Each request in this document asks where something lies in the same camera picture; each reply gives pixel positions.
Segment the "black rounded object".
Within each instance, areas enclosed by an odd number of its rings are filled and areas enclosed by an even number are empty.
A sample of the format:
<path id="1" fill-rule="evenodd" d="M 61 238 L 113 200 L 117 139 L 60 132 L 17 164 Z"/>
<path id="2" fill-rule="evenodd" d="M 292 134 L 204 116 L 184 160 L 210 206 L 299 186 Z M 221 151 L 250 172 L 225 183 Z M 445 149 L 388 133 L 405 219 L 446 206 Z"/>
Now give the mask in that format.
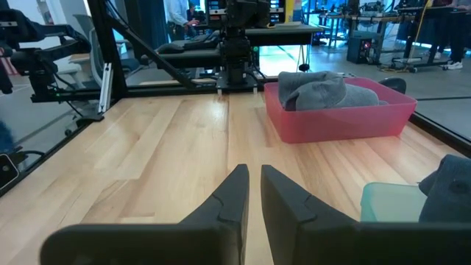
<path id="1" fill-rule="evenodd" d="M 381 85 L 384 85 L 392 90 L 405 94 L 407 89 L 407 83 L 404 79 L 399 77 L 388 77 L 379 81 Z"/>

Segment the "green plastic bin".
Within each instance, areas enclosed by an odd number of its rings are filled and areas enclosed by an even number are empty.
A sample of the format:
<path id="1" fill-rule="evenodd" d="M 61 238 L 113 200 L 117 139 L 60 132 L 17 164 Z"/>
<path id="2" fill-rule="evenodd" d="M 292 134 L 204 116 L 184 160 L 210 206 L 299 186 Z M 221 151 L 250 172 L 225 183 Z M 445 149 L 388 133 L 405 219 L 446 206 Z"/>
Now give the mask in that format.
<path id="1" fill-rule="evenodd" d="M 417 185 L 368 183 L 361 195 L 362 222 L 418 222 L 427 197 Z"/>

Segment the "red plastic bin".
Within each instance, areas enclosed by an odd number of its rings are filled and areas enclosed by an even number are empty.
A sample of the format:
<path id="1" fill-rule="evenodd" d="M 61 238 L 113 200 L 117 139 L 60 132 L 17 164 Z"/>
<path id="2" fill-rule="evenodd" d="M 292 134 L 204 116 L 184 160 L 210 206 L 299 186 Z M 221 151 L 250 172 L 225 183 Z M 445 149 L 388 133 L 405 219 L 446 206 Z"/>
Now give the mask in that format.
<path id="1" fill-rule="evenodd" d="M 351 77 L 345 82 L 374 91 L 386 104 L 327 110 L 286 111 L 278 99 L 278 84 L 264 85 L 266 111 L 281 141 L 299 144 L 399 135 L 417 100 L 380 83 Z"/>

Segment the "silver aluminium bar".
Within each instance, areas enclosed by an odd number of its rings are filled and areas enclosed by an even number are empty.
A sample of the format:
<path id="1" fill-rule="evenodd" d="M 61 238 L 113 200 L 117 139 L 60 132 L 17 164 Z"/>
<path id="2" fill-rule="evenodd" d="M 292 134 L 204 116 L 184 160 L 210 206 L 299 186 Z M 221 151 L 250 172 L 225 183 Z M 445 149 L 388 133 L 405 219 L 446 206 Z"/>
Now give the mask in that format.
<path id="1" fill-rule="evenodd" d="M 110 108 L 111 90 L 113 85 L 113 65 L 112 63 L 104 64 L 102 75 L 102 86 L 100 90 L 100 98 L 98 104 L 98 113 L 103 114 Z"/>

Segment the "grey office chair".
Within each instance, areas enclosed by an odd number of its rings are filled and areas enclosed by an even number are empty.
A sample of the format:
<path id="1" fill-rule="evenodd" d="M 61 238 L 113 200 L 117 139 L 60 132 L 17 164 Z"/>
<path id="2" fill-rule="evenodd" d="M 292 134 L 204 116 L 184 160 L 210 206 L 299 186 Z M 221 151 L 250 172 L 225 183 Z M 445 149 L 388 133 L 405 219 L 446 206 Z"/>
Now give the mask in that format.
<path id="1" fill-rule="evenodd" d="M 74 17 L 84 32 L 88 34 L 88 40 L 91 43 L 91 76 L 98 85 L 101 85 L 105 61 L 98 41 L 98 35 L 96 33 L 95 26 L 93 25 L 92 17 L 80 14 L 74 15 Z M 121 58 L 121 66 L 125 77 L 129 77 L 142 69 L 141 64 L 135 58 Z"/>

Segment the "black electronics rack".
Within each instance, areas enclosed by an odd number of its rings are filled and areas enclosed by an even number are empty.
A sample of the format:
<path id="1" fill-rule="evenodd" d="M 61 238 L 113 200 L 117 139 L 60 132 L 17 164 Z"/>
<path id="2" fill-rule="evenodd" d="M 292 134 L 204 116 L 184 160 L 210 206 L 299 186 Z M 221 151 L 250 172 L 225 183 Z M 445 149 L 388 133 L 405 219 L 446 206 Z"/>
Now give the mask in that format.
<path id="1" fill-rule="evenodd" d="M 208 26 L 268 27 L 284 22 L 286 0 L 206 0 Z"/>

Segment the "person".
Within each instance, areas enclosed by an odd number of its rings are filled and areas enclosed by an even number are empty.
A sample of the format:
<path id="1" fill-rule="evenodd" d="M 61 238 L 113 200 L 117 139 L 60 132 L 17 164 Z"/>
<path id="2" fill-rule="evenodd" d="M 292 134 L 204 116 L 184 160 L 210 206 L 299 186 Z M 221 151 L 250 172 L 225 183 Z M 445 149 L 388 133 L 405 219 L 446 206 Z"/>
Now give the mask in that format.
<path id="1" fill-rule="evenodd" d="M 188 19 L 188 0 L 164 0 L 164 7 L 171 42 L 184 40 L 189 28 L 199 24 L 195 18 Z"/>
<path id="2" fill-rule="evenodd" d="M 449 15 L 450 19 L 450 62 L 442 66 L 444 71 L 463 68 L 464 48 L 467 35 L 471 29 L 471 0 L 453 0 L 451 6 L 456 10 Z"/>

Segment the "dark grey desk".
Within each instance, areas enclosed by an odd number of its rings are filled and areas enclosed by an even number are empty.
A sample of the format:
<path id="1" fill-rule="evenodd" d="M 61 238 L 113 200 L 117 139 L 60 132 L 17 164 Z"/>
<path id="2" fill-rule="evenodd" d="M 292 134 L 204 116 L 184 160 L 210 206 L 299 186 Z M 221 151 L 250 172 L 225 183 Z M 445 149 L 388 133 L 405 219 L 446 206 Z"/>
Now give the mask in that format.
<path id="1" fill-rule="evenodd" d="M 245 31 L 252 46 L 309 45 L 313 35 L 318 32 L 324 32 L 324 29 L 306 24 L 296 26 L 277 24 L 269 29 L 247 29 Z"/>

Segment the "black device with white rim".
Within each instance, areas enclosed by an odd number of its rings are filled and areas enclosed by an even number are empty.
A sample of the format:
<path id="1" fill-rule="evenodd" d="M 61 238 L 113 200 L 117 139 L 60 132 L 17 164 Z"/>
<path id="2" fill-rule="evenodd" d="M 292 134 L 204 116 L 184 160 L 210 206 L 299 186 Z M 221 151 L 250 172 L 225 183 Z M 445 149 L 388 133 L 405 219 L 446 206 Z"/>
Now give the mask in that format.
<path id="1" fill-rule="evenodd" d="M 7 154 L 0 154 L 0 191 L 7 190 L 20 175 L 16 165 Z"/>

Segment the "dark low desk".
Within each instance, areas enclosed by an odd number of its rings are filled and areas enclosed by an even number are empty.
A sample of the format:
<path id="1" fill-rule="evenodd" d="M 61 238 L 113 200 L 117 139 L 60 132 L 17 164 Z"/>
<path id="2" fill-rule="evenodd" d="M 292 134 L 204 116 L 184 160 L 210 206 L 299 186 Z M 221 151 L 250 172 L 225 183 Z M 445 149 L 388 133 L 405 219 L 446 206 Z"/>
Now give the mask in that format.
<path id="1" fill-rule="evenodd" d="M 222 66 L 218 35 L 199 35 L 159 46 L 155 52 L 175 68 Z"/>

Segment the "black workbench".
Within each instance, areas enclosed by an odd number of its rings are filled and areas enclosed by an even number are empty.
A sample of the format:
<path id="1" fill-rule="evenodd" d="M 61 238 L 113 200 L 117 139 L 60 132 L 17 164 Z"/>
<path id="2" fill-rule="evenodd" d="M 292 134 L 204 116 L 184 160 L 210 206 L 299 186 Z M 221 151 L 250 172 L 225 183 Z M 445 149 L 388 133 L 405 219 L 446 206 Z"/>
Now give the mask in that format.
<path id="1" fill-rule="evenodd" d="M 402 69 L 410 72 L 415 72 L 418 68 L 429 67 L 429 66 L 440 66 L 444 65 L 444 61 L 435 61 L 434 56 L 438 45 L 435 43 L 432 45 L 432 51 L 426 61 L 423 61 L 421 57 L 414 56 L 414 44 L 417 42 L 420 30 L 423 26 L 423 21 L 427 17 L 437 17 L 447 19 L 454 15 L 470 15 L 471 10 L 460 10 L 451 7 L 407 7 L 400 8 L 397 10 L 396 15 L 390 16 L 362 16 L 362 15 L 349 15 L 349 14 L 321 14 L 319 20 L 326 22 L 331 19 L 333 22 L 330 25 L 330 42 L 337 41 L 338 25 L 341 20 L 347 20 L 351 22 L 349 31 L 349 42 L 353 42 L 356 38 L 365 39 L 371 42 L 370 49 L 374 50 L 375 53 L 369 56 L 371 63 L 378 65 L 380 63 L 380 56 L 383 53 L 387 53 L 383 49 L 383 41 L 385 40 L 385 31 L 388 23 L 403 24 L 409 23 L 409 31 L 406 38 L 406 46 L 402 50 L 403 56 L 392 59 L 391 67 L 394 69 Z M 355 29 L 356 24 L 359 22 L 369 22 L 371 24 L 377 23 L 378 30 L 376 33 L 358 31 Z"/>

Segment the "black equipment rig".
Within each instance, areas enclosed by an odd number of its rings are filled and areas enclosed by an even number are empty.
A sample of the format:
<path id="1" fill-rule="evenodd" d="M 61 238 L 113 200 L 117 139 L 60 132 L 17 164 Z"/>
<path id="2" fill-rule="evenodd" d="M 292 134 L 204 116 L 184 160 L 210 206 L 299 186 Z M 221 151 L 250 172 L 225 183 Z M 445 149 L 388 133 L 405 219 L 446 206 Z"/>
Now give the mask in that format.
<path id="1" fill-rule="evenodd" d="M 60 44 L 47 49 L 21 48 L 21 43 L 34 43 L 57 37 Z M 58 67 L 55 62 L 73 54 L 91 51 L 91 44 L 68 24 L 42 25 L 29 20 L 20 10 L 0 10 L 0 47 L 10 58 L 15 70 L 29 78 L 33 102 L 63 102 L 66 90 L 55 85 Z"/>

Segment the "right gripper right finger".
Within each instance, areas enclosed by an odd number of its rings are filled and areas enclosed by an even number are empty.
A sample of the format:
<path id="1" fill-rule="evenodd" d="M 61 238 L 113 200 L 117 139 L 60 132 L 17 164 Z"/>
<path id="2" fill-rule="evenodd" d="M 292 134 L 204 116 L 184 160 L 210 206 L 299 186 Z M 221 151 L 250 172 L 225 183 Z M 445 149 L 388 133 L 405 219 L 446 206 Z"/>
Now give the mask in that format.
<path id="1" fill-rule="evenodd" d="M 471 265 L 471 224 L 357 222 L 270 165 L 261 202 L 275 265 Z"/>

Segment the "black computer box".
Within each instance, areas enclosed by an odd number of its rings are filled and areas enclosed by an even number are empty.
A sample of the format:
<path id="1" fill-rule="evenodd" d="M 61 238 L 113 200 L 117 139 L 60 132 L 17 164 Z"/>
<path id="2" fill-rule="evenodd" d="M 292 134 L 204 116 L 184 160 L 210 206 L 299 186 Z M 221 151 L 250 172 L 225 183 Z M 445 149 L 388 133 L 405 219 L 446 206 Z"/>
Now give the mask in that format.
<path id="1" fill-rule="evenodd" d="M 347 61 L 355 64 L 370 64 L 371 38 L 350 38 L 347 46 Z"/>

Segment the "dark blue denim cap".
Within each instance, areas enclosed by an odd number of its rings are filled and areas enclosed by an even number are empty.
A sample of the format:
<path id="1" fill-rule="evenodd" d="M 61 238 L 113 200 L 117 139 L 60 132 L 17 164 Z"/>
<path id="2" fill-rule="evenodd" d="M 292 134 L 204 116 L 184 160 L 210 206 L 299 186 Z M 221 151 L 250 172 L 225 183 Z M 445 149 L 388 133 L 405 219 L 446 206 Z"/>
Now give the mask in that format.
<path id="1" fill-rule="evenodd" d="M 420 222 L 471 223 L 471 158 L 445 155 L 419 190 L 426 196 Z"/>

